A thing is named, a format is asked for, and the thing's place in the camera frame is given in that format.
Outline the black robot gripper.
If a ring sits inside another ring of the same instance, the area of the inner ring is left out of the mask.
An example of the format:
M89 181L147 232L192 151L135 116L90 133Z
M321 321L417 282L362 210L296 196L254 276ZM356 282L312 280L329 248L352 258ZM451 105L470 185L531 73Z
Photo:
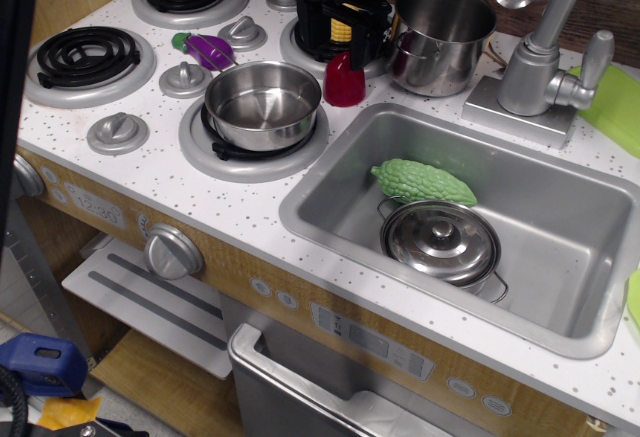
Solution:
M296 0L298 24L295 38L308 55L333 55L330 43L331 19L353 23L350 43L352 70L363 70L382 48L387 17L387 0Z

